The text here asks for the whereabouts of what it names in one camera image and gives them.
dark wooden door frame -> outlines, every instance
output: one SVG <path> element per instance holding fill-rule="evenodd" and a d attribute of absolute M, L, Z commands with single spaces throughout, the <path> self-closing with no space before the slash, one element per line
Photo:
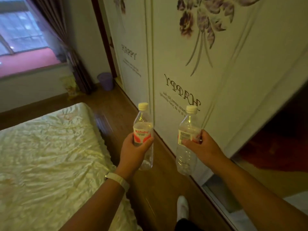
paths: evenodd
<path fill-rule="evenodd" d="M 92 2 L 93 9 L 94 9 L 94 13 L 95 13 L 96 21 L 97 21 L 97 24 L 98 24 L 99 32 L 100 32 L 100 35 L 102 37 L 102 41 L 104 43 L 104 48 L 105 48 L 105 51 L 106 51 L 106 55 L 107 55 L 108 63 L 109 63 L 109 66 L 110 66 L 111 74 L 112 74 L 113 78 L 116 78 L 117 77 L 116 69 L 115 69 L 115 65 L 114 65 L 114 62 L 113 62 L 113 57 L 112 57 L 112 54 L 111 54 L 108 36 L 107 36 L 107 33 L 106 33 L 104 21 L 103 21 L 103 18 L 102 18 L 102 13 L 100 11 L 99 3 L 98 3 L 98 0 L 91 0 L 91 2 Z"/>

bed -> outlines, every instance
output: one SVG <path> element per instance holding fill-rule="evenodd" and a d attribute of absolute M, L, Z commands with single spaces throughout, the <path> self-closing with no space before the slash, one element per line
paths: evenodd
<path fill-rule="evenodd" d="M 84 103 L 0 131 L 0 230 L 58 230 L 114 169 Z M 109 230 L 141 230 L 126 196 Z"/>

hand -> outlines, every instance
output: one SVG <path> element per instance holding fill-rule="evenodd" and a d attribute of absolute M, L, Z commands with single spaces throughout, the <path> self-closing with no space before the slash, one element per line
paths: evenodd
<path fill-rule="evenodd" d="M 126 181 L 130 181 L 135 172 L 140 168 L 144 155 L 152 145 L 154 137 L 149 138 L 139 147 L 135 147 L 133 141 L 133 133 L 130 133 L 123 142 L 120 163 L 115 171 L 116 174 Z"/>
<path fill-rule="evenodd" d="M 228 159 L 221 151 L 218 144 L 205 131 L 201 131 L 202 143 L 194 143 L 191 140 L 183 140 L 183 145 L 192 150 L 203 164 L 216 171 L 225 159 Z"/>

forearm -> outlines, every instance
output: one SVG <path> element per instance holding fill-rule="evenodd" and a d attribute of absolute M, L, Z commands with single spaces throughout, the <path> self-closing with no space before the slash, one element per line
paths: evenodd
<path fill-rule="evenodd" d="M 308 230 L 308 216 L 279 198 L 231 160 L 217 174 L 227 184 L 258 230 Z"/>
<path fill-rule="evenodd" d="M 115 173 L 130 180 L 131 176 L 121 168 L 117 168 Z M 123 195 L 123 187 L 107 179 L 60 230 L 108 230 Z"/>

purple trash can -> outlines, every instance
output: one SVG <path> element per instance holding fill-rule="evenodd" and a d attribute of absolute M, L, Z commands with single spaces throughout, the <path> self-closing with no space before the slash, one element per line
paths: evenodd
<path fill-rule="evenodd" d="M 108 72 L 100 73 L 97 76 L 97 79 L 99 80 L 100 84 L 102 85 L 105 91 L 110 91 L 113 89 L 113 77 L 111 73 Z"/>

